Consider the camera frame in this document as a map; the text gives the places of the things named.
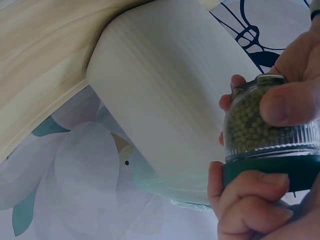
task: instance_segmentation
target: small green pellets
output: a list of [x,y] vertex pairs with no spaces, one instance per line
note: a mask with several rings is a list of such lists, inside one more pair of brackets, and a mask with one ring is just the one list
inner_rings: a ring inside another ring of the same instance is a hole
[[279,75],[257,77],[232,92],[232,106],[224,122],[224,139],[233,154],[245,154],[291,140],[295,127],[272,127],[260,115],[260,102],[268,90],[285,83]]

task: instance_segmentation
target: teal leaf print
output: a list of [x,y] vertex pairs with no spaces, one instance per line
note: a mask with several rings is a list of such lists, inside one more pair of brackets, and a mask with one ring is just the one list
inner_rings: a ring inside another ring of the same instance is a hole
[[28,229],[34,218],[37,188],[38,187],[36,187],[24,200],[13,208],[12,226],[16,237],[20,236]]
[[32,131],[32,134],[37,137],[42,137],[48,134],[66,133],[66,132],[70,132],[70,130],[60,126],[58,123],[54,121],[54,119],[51,116],[49,116],[46,120],[40,123],[40,125],[37,126]]

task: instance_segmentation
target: black line pattern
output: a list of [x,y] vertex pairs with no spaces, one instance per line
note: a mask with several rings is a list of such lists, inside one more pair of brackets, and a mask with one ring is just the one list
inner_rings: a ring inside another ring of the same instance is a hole
[[[309,1],[303,0],[303,2],[306,4],[307,7],[309,7]],[[235,40],[237,43],[242,47],[242,49],[246,52],[246,54],[251,58],[251,60],[254,62],[254,64],[257,66],[257,68],[264,73],[263,67],[271,68],[276,60],[278,59],[279,52],[282,52],[284,48],[269,48],[266,46],[263,46],[259,42],[260,37],[260,30],[257,26],[252,25],[245,13],[245,0],[239,1],[239,8],[240,8],[240,15],[243,21],[241,21],[223,2],[221,5],[232,15],[232,17],[243,27],[243,30],[241,32],[237,32],[235,29],[233,29],[230,25],[223,22],[221,19],[219,19],[217,16],[215,16],[212,12],[211,15],[225,28],[230,29],[232,32],[236,34]],[[249,34],[252,39],[249,39],[245,35]],[[260,49],[260,51],[252,52],[250,51],[250,48],[255,46],[255,49]]]

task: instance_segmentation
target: finger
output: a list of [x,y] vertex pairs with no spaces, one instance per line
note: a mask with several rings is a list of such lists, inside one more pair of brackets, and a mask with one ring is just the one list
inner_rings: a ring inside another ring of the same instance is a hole
[[220,196],[224,190],[222,173],[223,163],[219,161],[213,161],[209,167],[207,192],[210,205],[215,213],[218,209]]
[[219,136],[219,143],[223,146],[224,145],[224,133],[221,132]]
[[263,240],[318,240],[320,209],[278,228],[268,234]]
[[231,77],[230,88],[233,91],[236,87],[239,87],[245,83],[245,78],[241,75],[236,74]]
[[247,196],[222,216],[218,224],[218,237],[219,240],[249,240],[255,232],[268,234],[277,230],[292,216],[291,210],[256,196]]
[[231,99],[231,95],[230,95],[230,94],[223,95],[223,96],[220,98],[219,107],[220,107],[223,111],[227,112],[227,111],[229,111],[229,109],[230,109],[231,102],[232,102],[232,99]]
[[286,194],[288,188],[287,174],[244,171],[224,189],[219,200],[217,217],[223,216],[231,205],[247,196],[277,202]]
[[320,173],[316,177],[308,197],[305,199],[302,214],[305,215],[318,208],[320,208]]
[[320,118],[320,79],[291,82],[268,91],[260,103],[265,122],[275,127],[306,124]]

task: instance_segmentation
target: fingernail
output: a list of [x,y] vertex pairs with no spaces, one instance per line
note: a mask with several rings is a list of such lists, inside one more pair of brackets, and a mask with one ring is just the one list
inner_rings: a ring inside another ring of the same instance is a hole
[[269,124],[277,124],[288,118],[289,106],[283,96],[270,98],[261,111],[262,118]]
[[283,174],[283,173],[269,173],[269,174],[263,173],[261,175],[261,180],[265,184],[282,186],[283,184],[285,184],[287,179],[288,179],[288,174]]
[[283,220],[289,220],[294,215],[294,211],[287,208],[283,208],[281,206],[274,206],[272,211],[275,215],[279,216],[279,218]]

